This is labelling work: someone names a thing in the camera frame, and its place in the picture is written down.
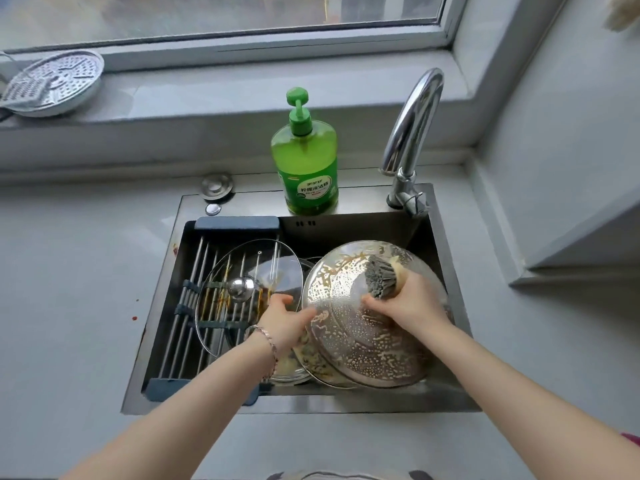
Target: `gray countertop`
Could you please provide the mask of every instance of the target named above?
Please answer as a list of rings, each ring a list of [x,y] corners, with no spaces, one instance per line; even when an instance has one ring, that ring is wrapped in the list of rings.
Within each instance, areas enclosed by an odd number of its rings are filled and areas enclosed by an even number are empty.
[[[508,288],[463,170],[419,172],[434,184],[475,338],[614,428],[640,433],[639,287]],[[377,179],[340,174],[343,185]],[[122,400],[180,197],[197,183],[0,191],[0,477],[57,477],[135,419],[120,413]],[[303,468],[532,478],[483,413],[236,416],[195,477]]]

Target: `faucet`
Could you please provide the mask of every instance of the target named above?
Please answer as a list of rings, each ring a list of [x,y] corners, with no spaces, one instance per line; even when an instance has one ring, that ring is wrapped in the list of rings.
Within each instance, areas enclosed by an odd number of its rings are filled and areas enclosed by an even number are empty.
[[[398,115],[380,163],[380,173],[394,177],[389,207],[405,209],[411,217],[426,217],[429,210],[424,193],[415,190],[415,165],[443,87],[444,74],[438,68],[420,78]]]

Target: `woman's left hand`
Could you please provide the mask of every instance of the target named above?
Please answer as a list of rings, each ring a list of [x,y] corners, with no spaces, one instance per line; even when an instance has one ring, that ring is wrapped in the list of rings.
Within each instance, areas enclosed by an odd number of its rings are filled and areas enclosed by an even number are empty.
[[[269,332],[278,350],[278,357],[288,354],[305,327],[316,316],[314,308],[305,308],[299,312],[289,312],[285,305],[290,304],[293,297],[286,294],[271,295],[269,307],[262,314],[258,325]]]

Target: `stainless steel sink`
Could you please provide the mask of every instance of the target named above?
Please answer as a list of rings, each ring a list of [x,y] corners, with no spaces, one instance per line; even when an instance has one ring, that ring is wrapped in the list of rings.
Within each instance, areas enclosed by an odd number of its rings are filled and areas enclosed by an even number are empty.
[[[350,187],[340,189],[339,204],[329,214],[316,217],[292,216],[282,192],[238,193],[223,204],[221,216],[276,216],[280,218],[283,241],[299,257],[322,256],[350,241],[375,239],[402,246],[423,259],[442,279],[449,293],[449,305],[455,325],[471,334],[451,254],[438,213],[433,188],[421,185],[429,215],[411,219],[403,211],[387,206],[388,187]],[[167,350],[167,330],[173,320],[182,282],[188,277],[189,259],[193,261],[195,238],[193,223],[205,215],[206,202],[197,195],[182,198],[164,258],[156,293],[140,343],[122,412],[145,414],[158,403],[148,400],[149,381],[159,377],[163,351]],[[182,379],[185,382],[205,365],[196,339],[176,347],[183,355]],[[408,388],[372,390],[361,388],[341,391],[318,383],[274,386],[252,406],[240,413],[377,413],[425,411],[478,411],[475,402],[461,389],[447,368],[437,363],[429,379]]]

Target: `dish soap bottle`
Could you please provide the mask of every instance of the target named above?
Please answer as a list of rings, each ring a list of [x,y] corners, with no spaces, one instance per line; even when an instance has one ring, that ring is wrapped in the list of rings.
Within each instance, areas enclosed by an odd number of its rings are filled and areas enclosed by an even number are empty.
[[[287,103],[294,109],[289,124],[273,135],[271,154],[290,211],[315,216],[338,202],[338,136],[331,125],[311,119],[303,107],[308,101],[303,88],[287,92]]]

